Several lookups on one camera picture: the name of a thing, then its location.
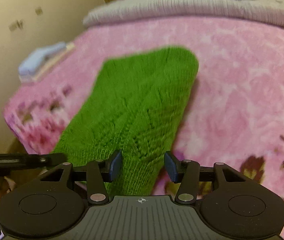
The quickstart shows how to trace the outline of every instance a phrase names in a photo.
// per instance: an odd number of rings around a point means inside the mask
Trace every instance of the knit texture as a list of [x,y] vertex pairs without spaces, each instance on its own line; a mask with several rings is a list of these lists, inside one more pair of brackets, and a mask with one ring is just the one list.
[[122,150],[110,195],[149,195],[171,149],[198,70],[183,48],[164,48],[108,60],[92,94],[62,133],[53,152],[74,166]]

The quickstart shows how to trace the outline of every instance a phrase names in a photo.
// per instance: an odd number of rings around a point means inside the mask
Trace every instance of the sock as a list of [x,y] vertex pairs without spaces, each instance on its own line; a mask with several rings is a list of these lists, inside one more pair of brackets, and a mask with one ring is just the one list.
[[164,48],[108,60],[92,94],[53,152],[74,166],[122,150],[122,170],[110,195],[149,195],[171,149],[198,70],[183,48]]

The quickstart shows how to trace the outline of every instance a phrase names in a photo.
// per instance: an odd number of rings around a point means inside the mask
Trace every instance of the metal rivet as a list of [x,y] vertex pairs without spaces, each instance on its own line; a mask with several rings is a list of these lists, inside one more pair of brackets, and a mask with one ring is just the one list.
[[183,193],[178,196],[178,199],[181,201],[191,201],[194,197],[191,194]]
[[106,196],[101,193],[96,193],[90,196],[90,199],[96,202],[103,201],[106,199]]

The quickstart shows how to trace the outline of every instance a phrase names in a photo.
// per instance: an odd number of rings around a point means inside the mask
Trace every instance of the pink floral blanket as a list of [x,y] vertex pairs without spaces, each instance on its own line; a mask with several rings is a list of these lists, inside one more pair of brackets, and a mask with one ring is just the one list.
[[[199,72],[173,147],[202,166],[225,162],[284,199],[284,29],[214,17],[169,17],[93,27],[43,80],[22,85],[4,118],[30,154],[50,152],[108,58],[182,45]],[[177,185],[162,172],[153,194]],[[201,195],[210,191],[201,184]]]

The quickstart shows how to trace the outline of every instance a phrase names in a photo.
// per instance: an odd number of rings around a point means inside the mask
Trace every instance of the beige wall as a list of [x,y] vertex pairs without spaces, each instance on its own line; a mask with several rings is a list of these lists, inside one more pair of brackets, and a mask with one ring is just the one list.
[[[5,152],[13,134],[2,109],[20,85],[18,65],[35,48],[70,41],[84,29],[82,19],[103,0],[0,0],[0,152]],[[37,16],[35,8],[43,14]],[[23,20],[23,30],[10,32],[9,25]]]

